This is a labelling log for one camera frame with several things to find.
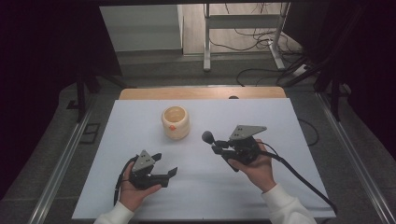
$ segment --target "black curtain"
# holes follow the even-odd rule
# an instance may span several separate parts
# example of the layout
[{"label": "black curtain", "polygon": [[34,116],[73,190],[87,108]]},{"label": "black curtain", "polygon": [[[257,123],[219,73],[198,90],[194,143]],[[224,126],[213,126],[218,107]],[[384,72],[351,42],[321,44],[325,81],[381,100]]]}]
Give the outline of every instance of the black curtain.
[{"label": "black curtain", "polygon": [[329,54],[356,4],[367,7],[337,57],[335,72],[351,89],[349,104],[396,158],[395,1],[331,1],[318,46],[309,55],[320,62]]},{"label": "black curtain", "polygon": [[3,197],[77,71],[119,76],[120,67],[98,6],[2,1],[0,10]]}]

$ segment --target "white table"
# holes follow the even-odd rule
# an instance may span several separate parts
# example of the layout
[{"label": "white table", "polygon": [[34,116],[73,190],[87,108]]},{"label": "white table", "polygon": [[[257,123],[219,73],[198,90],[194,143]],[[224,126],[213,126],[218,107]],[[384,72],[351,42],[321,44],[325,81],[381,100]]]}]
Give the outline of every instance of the white table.
[{"label": "white table", "polygon": [[[161,113],[170,105],[182,105],[191,115],[191,132],[174,141],[163,134]],[[227,140],[236,125],[268,128],[256,138],[274,147],[302,176],[325,195],[316,165],[290,100],[122,100],[114,104],[104,136],[81,193],[73,218],[97,218],[113,206],[114,187],[130,158],[145,149],[163,158],[153,170],[166,174],[178,167],[169,186],[148,197],[136,211],[136,220],[258,220],[268,210],[260,191],[247,177],[235,173],[210,145],[201,140],[204,131]],[[274,176],[288,193],[299,197],[314,217],[335,217],[319,196],[273,161]]]}]

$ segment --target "human hand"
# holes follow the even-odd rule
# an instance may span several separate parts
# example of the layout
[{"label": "human hand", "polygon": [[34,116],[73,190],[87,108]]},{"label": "human hand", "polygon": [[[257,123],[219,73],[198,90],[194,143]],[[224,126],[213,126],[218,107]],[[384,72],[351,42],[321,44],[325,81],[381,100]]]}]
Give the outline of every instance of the human hand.
[{"label": "human hand", "polygon": [[147,196],[157,192],[162,187],[161,185],[155,185],[145,190],[136,189],[134,185],[129,182],[129,176],[133,166],[134,161],[129,163],[128,167],[126,168],[120,187],[120,203],[122,203],[132,212],[134,212],[134,210],[140,206]]},{"label": "human hand", "polygon": [[[262,151],[267,151],[265,146],[262,144],[262,140],[256,139],[256,142],[259,144]],[[270,157],[259,155],[257,160],[249,165],[244,165],[233,159],[229,159],[228,163],[230,163],[234,168],[244,172],[249,180],[264,193],[276,185]]]}]

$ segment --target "gray floor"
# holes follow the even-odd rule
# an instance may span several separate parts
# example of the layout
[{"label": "gray floor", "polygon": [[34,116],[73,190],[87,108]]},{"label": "gray floor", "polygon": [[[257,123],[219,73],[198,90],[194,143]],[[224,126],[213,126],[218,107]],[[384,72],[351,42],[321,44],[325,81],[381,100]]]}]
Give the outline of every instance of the gray floor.
[{"label": "gray floor", "polygon": [[[210,73],[203,72],[200,57],[147,54],[141,55],[138,63],[132,63],[134,57],[136,56],[133,54],[125,53],[119,56],[124,74],[120,79],[139,88],[236,85],[235,78],[244,69],[252,67],[275,69],[274,62],[268,54],[217,56],[214,58]],[[260,71],[246,73],[240,81],[246,85],[255,85],[258,79],[268,77],[263,79],[260,85],[274,86],[275,76],[279,76],[279,73]],[[93,144],[79,144],[76,148],[45,223],[92,223],[92,220],[70,218],[90,171],[111,108],[121,91],[120,87],[105,79],[99,78],[99,81],[102,89],[95,94],[97,99],[89,119],[89,123],[101,123],[99,135]],[[313,81],[315,78],[311,77],[285,91],[292,101],[297,117],[309,121],[318,129],[319,141],[310,147],[310,150],[329,197],[339,209],[337,218],[327,223],[382,223],[346,151],[318,103],[316,93],[312,89]],[[77,111],[66,109],[70,100],[76,100],[74,85],[62,91],[53,121],[20,176],[0,202],[2,222],[26,223],[32,215],[42,190],[76,125]],[[395,161],[357,118],[344,98],[340,102],[340,115],[361,159],[394,213],[396,210]],[[315,132],[304,123],[301,123],[301,126],[307,143],[314,141]],[[90,135],[82,136],[83,140],[90,138]]]}]

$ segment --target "wire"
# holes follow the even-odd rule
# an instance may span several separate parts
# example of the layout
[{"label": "wire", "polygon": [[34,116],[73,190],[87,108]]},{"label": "wire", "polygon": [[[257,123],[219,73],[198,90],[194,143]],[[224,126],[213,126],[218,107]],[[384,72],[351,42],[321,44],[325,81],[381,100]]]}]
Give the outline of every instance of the wire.
[{"label": "wire", "polygon": [[256,7],[250,13],[253,13],[258,7],[259,7],[259,3],[256,3]]},{"label": "wire", "polygon": [[310,127],[315,131],[315,134],[317,135],[317,138],[315,139],[315,141],[314,141],[313,143],[308,144],[309,147],[314,146],[314,145],[319,141],[319,132],[318,132],[318,129],[315,128],[315,126],[312,125],[310,122],[308,122],[308,121],[306,121],[306,120],[304,120],[304,119],[297,119],[297,120],[299,120],[299,121],[302,122],[302,123],[307,124],[308,126],[310,126]]},{"label": "wire", "polygon": [[230,14],[230,10],[228,10],[227,3],[225,3],[224,5],[225,5],[225,9],[227,10],[227,13]]},{"label": "wire", "polygon": [[301,52],[296,52],[296,51],[290,49],[290,47],[289,47],[289,38],[288,38],[286,35],[280,34],[280,36],[286,38],[285,46],[286,46],[286,48],[288,49],[288,51],[289,51],[290,53],[292,53],[292,54],[302,54]]},{"label": "wire", "polygon": [[275,152],[275,154],[276,154],[277,156],[279,156],[279,155],[277,154],[277,152],[274,150],[274,148],[271,147],[270,145],[268,145],[268,144],[266,144],[266,143],[262,143],[262,142],[257,142],[257,144],[263,144],[263,145],[265,145],[265,146],[271,148],[271,149]]},{"label": "wire", "polygon": [[296,53],[296,52],[286,52],[286,51],[283,51],[281,48],[279,48],[280,49],[280,57],[282,57],[282,60],[283,61],[285,61],[285,62],[287,62],[287,63],[294,63],[294,62],[292,62],[292,61],[290,61],[289,59],[286,59],[285,58],[285,56],[286,55],[300,55],[300,56],[303,56],[304,54],[301,52],[301,53]]},{"label": "wire", "polygon": [[249,48],[247,48],[247,49],[234,49],[234,48],[229,47],[229,46],[225,46],[225,45],[221,45],[221,44],[216,44],[216,43],[214,43],[214,42],[210,39],[210,37],[209,37],[209,41],[210,41],[210,43],[213,44],[214,46],[223,47],[223,48],[226,48],[226,49],[233,49],[233,50],[237,50],[237,51],[245,51],[245,50],[253,49],[253,48],[256,47],[260,42],[263,42],[263,41],[265,41],[265,40],[258,41],[256,44],[254,44],[253,46],[251,46],[251,47],[249,47]]},{"label": "wire", "polygon": [[291,171],[292,174],[294,174],[301,182],[303,182],[307,187],[309,187],[312,191],[314,191],[323,201],[325,201],[332,208],[334,213],[337,214],[338,212],[337,206],[335,206],[335,204],[326,196],[324,196],[324,194],[322,194],[318,189],[316,189],[313,185],[311,185],[311,183],[309,183],[306,179],[304,179],[296,170],[294,170],[294,168],[285,159],[267,151],[261,151],[261,154],[263,156],[271,157],[284,164],[286,168],[288,168],[289,171]]},{"label": "wire", "polygon": [[241,76],[243,73],[245,73],[245,72],[247,72],[247,71],[279,72],[279,71],[277,71],[277,70],[270,70],[270,69],[264,69],[264,68],[248,68],[248,69],[242,70],[242,71],[239,72],[238,75],[236,76],[236,82],[237,82],[241,87],[245,87],[245,85],[242,84],[242,83],[239,81],[239,78],[240,78],[240,76]]},{"label": "wire", "polygon": [[119,175],[119,178],[116,183],[115,191],[114,191],[114,200],[113,200],[114,205],[116,205],[116,202],[119,199],[120,186],[121,186],[121,182],[123,181],[122,180],[123,174],[124,174],[126,168],[128,167],[129,163],[131,163],[132,161],[136,161],[136,159],[137,159],[137,157],[131,158],[130,160],[128,160],[128,162],[122,168],[121,174]]},{"label": "wire", "polygon": [[259,83],[260,83],[262,80],[266,79],[266,78],[268,78],[268,77],[261,77],[259,80],[256,81],[256,84],[255,84],[254,86],[255,86],[255,87],[258,87],[258,86],[259,86]]},{"label": "wire", "polygon": [[279,78],[276,81],[276,85],[280,86],[279,81],[284,78],[287,77],[288,75],[292,74],[295,70],[297,70],[297,68],[299,68],[301,65],[303,65],[306,61],[308,60],[308,58],[306,56],[301,56],[299,59],[297,59],[294,63],[292,63],[288,70],[286,70],[284,73],[282,73]]}]

